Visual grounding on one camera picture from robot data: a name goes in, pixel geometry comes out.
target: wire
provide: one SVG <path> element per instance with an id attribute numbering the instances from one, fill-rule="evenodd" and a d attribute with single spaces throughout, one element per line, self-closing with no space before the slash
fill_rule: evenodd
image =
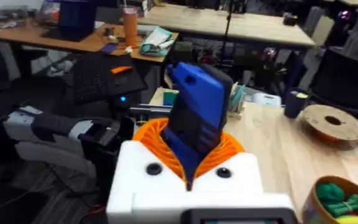
<path id="1" fill-rule="evenodd" d="M 95 208 L 95 210 L 88 212 L 87 214 L 85 214 L 81 220 L 79 221 L 79 223 L 85 223 L 85 218 L 90 216 L 90 215 L 95 215 L 95 214 L 99 214 L 103 211 L 106 210 L 106 205 L 100 204 L 100 205 L 91 205 L 91 207 Z"/>
<path id="2" fill-rule="evenodd" d="M 79 176 L 81 176 L 81 175 L 83 175 L 83 174 L 74 174 L 74 175 L 69 176 L 67 179 L 70 179 L 70 180 L 71 180 L 71 179 L 77 178 L 77 177 L 79 177 Z M 30 190 L 24 192 L 23 194 L 17 196 L 16 198 L 10 199 L 10 200 L 8 200 L 7 202 L 4 202 L 4 203 L 0 204 L 0 208 L 2 208 L 2 207 L 5 206 L 5 205 L 8 205 L 8 204 L 10 204 L 10 203 L 12 203 L 12 202 L 15 202 L 16 200 L 19 200 L 20 198 L 26 196 L 28 193 L 46 192 L 46 191 L 48 191 L 48 190 L 51 190 L 51 189 L 53 189 L 53 188 L 56 187 L 54 184 L 55 184 L 55 183 L 53 182 L 53 183 L 52 183 L 52 186 L 46 187 L 46 188 L 40 189 L 40 190 L 32 191 L 32 190 L 30 189 Z M 101 207 L 101 206 L 103 206 L 103 205 L 90 205 L 90 206 L 91 206 L 91 207 Z"/>
<path id="3" fill-rule="evenodd" d="M 51 187 L 47 187 L 47 188 L 45 188 L 45 189 L 36 190 L 36 191 L 28 190 L 28 191 L 24 192 L 23 194 L 17 196 L 16 198 L 10 199 L 10 200 L 8 200 L 7 202 L 4 202 L 4 203 L 0 204 L 0 208 L 2 208 L 3 206 L 5 206 L 5 205 L 7 205 L 7 204 L 9 204 L 9 203 L 15 202 L 16 200 L 19 200 L 20 198 L 26 196 L 28 193 L 44 192 L 44 191 L 53 189 L 54 187 L 55 187 L 55 186 L 51 186 Z"/>
<path id="4" fill-rule="evenodd" d="M 78 193 L 76 193 L 71 187 L 69 187 L 61 178 L 60 176 L 56 173 L 56 171 L 47 163 L 45 163 L 45 165 L 50 169 L 50 171 L 54 174 L 54 176 L 76 197 L 78 198 L 78 200 L 80 200 L 85 206 L 87 206 L 88 208 L 90 207 L 90 205 L 88 203 L 85 202 L 85 200 L 78 195 Z"/>

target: black cable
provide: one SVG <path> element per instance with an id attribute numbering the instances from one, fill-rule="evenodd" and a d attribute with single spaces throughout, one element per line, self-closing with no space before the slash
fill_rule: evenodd
<path id="1" fill-rule="evenodd" d="M 45 163 L 45 165 L 50 169 L 50 171 L 54 174 L 54 176 L 76 197 L 78 200 L 80 200 L 86 207 L 90 208 L 90 205 L 85 202 L 85 200 L 78 195 L 71 187 L 69 187 L 63 180 L 60 178 L 60 176 L 56 173 L 56 171 L 48 164 Z"/>
<path id="2" fill-rule="evenodd" d="M 226 31 L 224 33 L 223 37 L 223 46 L 222 46 L 222 52 L 221 52 L 221 60 L 224 59 L 224 53 L 226 51 L 226 42 L 227 42 L 227 33 L 229 32 L 229 26 L 230 26 L 230 20 L 231 20 L 231 12 L 233 10 L 233 0 L 229 0 L 229 15 L 227 16 L 227 26 Z"/>

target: white plastic part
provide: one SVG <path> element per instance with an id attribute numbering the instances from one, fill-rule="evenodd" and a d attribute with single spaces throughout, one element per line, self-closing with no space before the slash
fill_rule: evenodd
<path id="1" fill-rule="evenodd" d="M 269 95 L 266 93 L 253 94 L 252 102 L 260 105 L 281 107 L 281 97 L 275 95 Z"/>
<path id="2" fill-rule="evenodd" d="M 159 163 L 162 172 L 148 175 L 146 167 Z M 229 169 L 230 178 L 216 174 Z M 263 194 L 257 159 L 239 153 L 198 177 L 192 191 L 184 181 L 152 154 L 141 142 L 122 144 L 106 213 L 109 223 L 180 222 L 180 215 L 191 208 L 290 208 L 285 194 Z"/>
<path id="3" fill-rule="evenodd" d="M 115 40 L 116 39 L 116 37 L 115 36 L 113 36 L 113 35 L 108 35 L 108 37 L 107 37 L 109 40 Z"/>

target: black keyboard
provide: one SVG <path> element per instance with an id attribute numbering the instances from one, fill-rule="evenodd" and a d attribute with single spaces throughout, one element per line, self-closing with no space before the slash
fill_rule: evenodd
<path id="1" fill-rule="evenodd" d="M 73 67 L 75 103 L 80 105 L 108 96 L 110 69 L 100 54 L 86 54 Z"/>

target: blue phone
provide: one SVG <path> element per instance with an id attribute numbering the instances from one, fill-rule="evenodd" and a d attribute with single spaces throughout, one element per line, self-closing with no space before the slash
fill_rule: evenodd
<path id="1" fill-rule="evenodd" d="M 110 54 L 111 52 L 115 51 L 117 49 L 116 43 L 108 43 L 105 46 L 103 46 L 99 51 L 103 53 Z"/>

